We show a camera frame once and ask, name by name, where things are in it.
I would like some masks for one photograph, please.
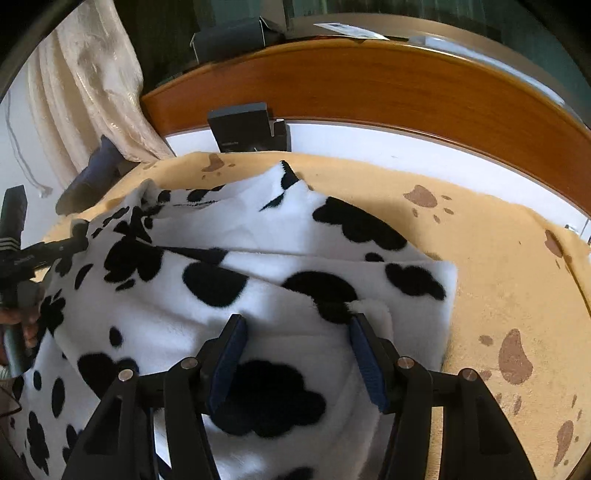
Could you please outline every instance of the brown paw print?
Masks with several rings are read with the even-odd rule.
[[[493,346],[495,341],[490,335],[480,335],[478,341],[487,347]],[[498,356],[498,371],[501,373],[503,379],[511,385],[521,385],[531,377],[534,371],[534,366],[527,358],[521,343],[521,333],[514,328],[505,335],[501,342]],[[486,382],[492,376],[491,370],[483,370],[480,372],[480,377]],[[500,405],[502,400],[502,393],[495,395],[497,403]],[[522,399],[517,395],[512,406],[513,415],[516,416],[521,410]]]
[[[415,185],[413,190],[411,192],[404,193],[403,197],[409,202],[423,208],[435,208],[439,204],[435,195],[422,185]],[[444,200],[452,199],[447,195],[441,195],[441,198]],[[454,211],[447,207],[445,207],[443,211],[448,215],[454,215]],[[413,208],[413,215],[415,218],[418,218],[418,210],[416,208]],[[433,214],[433,220],[435,220],[436,223],[441,223],[441,219],[435,214]]]
[[[223,160],[219,157],[216,153],[209,154],[209,165],[205,168],[202,168],[201,171],[211,172],[216,171],[222,168],[225,165]]]
[[[573,400],[571,402],[570,408],[574,409],[574,405],[577,403],[577,395],[573,395]],[[577,413],[577,420],[581,419],[583,415],[583,410],[579,409]],[[563,465],[569,464],[569,459],[565,459],[567,452],[569,451],[569,447],[572,443],[577,443],[579,441],[579,436],[574,435],[574,422],[572,420],[566,420],[558,429],[558,433],[556,434],[556,443],[558,448],[556,450],[556,457],[554,458],[554,466],[557,467],[562,462]]]
[[[215,172],[216,177],[222,176],[222,172],[220,171],[220,169],[223,168],[224,166],[227,166],[228,168],[236,166],[235,163],[230,163],[229,165],[226,165],[226,163],[220,158],[220,155],[217,153],[210,153],[208,155],[208,158],[209,158],[209,165],[207,167],[203,167],[201,169],[201,171],[204,172],[204,175],[202,175],[202,177],[201,177],[202,180],[205,180],[208,173]]]
[[[544,245],[548,250],[550,250],[550,252],[552,252],[556,256],[554,261],[556,262],[556,266],[558,267],[558,269],[561,270],[560,263],[558,263],[559,258],[564,258],[564,266],[568,267],[568,264],[571,263],[573,260],[571,256],[565,255],[562,252],[562,247],[560,246],[558,239],[556,238],[555,234],[552,233],[552,231],[546,230],[545,234],[546,241],[544,242]]]

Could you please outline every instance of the wooden headboard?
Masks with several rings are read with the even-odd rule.
[[[404,129],[483,153],[591,215],[591,132],[494,67],[400,42],[308,40],[193,70],[142,98],[156,131],[207,126],[222,106],[266,102],[276,118]]]

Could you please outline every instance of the white label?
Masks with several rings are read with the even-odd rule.
[[[379,33],[366,30],[364,28],[353,27],[352,25],[346,25],[344,23],[315,23],[315,26],[325,28],[326,30],[332,30],[333,32],[340,33],[353,38],[370,38],[373,40],[389,40],[388,37],[384,37]]]

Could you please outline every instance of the white curtain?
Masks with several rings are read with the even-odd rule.
[[[143,76],[113,0],[87,0],[29,58],[31,112],[65,187],[106,135],[125,158],[174,157],[139,105]]]

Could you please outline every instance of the white towel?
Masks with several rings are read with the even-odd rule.
[[[85,252],[53,267],[41,306],[48,334],[13,389],[23,410],[9,436],[35,479],[61,478],[118,371],[168,370],[233,313],[248,343],[228,399],[204,417],[223,480],[352,480],[380,453],[371,446],[384,420],[349,345],[351,312],[400,354],[441,366],[454,265],[312,192],[286,162],[213,190],[146,181],[88,237]],[[155,431],[169,462],[162,411]]]

